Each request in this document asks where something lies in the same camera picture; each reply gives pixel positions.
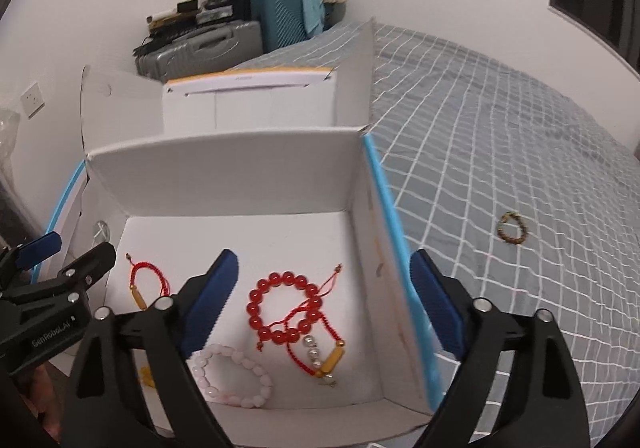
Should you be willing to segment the person's left hand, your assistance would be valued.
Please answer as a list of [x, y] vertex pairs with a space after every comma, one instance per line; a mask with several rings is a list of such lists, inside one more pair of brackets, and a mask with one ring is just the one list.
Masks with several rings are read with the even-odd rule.
[[53, 381], [47, 364], [27, 371], [18, 378], [18, 390], [32, 413], [44, 430], [55, 442], [62, 435], [62, 406], [56, 396]]

